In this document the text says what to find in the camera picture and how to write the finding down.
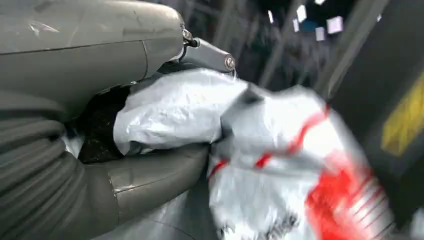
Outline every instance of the yellow sign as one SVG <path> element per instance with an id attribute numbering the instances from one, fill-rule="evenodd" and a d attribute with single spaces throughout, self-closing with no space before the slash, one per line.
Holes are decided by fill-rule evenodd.
<path id="1" fill-rule="evenodd" d="M 381 149 L 401 156 L 424 127 L 424 73 L 390 114 L 383 126 Z"/>

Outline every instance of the bolt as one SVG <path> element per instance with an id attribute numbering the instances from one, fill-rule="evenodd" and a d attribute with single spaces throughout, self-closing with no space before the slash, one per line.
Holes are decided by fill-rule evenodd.
<path id="1" fill-rule="evenodd" d="M 224 64 L 225 64 L 225 68 L 226 68 L 228 71 L 233 71 L 233 70 L 234 70 L 234 68 L 236 67 L 236 60 L 234 59 L 234 57 L 233 57 L 233 56 L 231 56 L 231 55 L 227 55 L 227 56 L 225 57 Z"/>
<path id="2" fill-rule="evenodd" d="M 189 32 L 187 29 L 182 30 L 182 37 L 183 37 L 185 40 L 188 40 L 188 41 L 192 41 L 192 40 L 193 40 L 193 35 L 192 35 L 192 33 L 191 33 L 191 32 Z"/>

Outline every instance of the white plastic bag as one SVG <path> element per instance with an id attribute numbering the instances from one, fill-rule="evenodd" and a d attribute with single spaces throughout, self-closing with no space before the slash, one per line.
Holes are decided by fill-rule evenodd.
<path id="1" fill-rule="evenodd" d="M 358 144 L 312 91 L 288 89 L 231 116 L 208 170 L 221 239 L 368 240 L 393 228 Z"/>
<path id="2" fill-rule="evenodd" d="M 142 89 L 135 85 L 116 116 L 114 141 L 124 155 L 131 142 L 154 149 L 212 143 L 221 137 L 221 115 L 247 87 L 208 69 L 167 74 Z"/>

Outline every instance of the screw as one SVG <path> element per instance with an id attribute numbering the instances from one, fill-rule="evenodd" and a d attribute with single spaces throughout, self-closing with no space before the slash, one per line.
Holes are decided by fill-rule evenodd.
<path id="1" fill-rule="evenodd" d="M 227 55 L 224 60 L 225 68 L 229 71 L 233 71 L 236 67 L 236 60 L 233 56 Z"/>

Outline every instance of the gray plastic casing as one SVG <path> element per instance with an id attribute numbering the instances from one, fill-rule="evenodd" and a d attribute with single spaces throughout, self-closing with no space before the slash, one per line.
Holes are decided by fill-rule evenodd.
<path id="1" fill-rule="evenodd" d="M 132 0 L 2 0 L 0 89 L 77 116 L 91 97 L 151 76 L 183 47 L 180 14 Z"/>

